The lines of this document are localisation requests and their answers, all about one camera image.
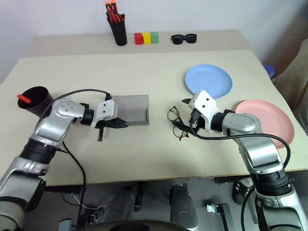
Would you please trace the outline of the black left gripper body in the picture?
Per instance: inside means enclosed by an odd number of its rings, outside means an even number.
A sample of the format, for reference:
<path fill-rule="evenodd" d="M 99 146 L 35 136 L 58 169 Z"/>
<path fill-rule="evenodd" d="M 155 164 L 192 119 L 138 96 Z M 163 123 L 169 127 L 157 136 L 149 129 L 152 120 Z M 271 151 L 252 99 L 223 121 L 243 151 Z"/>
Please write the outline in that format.
<path fill-rule="evenodd" d="M 117 118 L 116 105 L 98 105 L 94 113 L 95 128 L 107 126 L 107 121 Z"/>

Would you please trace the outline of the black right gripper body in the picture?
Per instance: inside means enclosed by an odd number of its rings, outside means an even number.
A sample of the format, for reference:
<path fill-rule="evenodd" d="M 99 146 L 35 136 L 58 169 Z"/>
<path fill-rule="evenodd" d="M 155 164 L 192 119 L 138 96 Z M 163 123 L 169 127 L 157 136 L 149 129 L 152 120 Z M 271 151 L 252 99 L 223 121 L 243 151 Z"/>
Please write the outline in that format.
<path fill-rule="evenodd" d="M 189 124 L 195 132 L 205 129 L 205 120 L 201 117 L 201 113 L 197 109 L 193 109 L 190 115 Z"/>

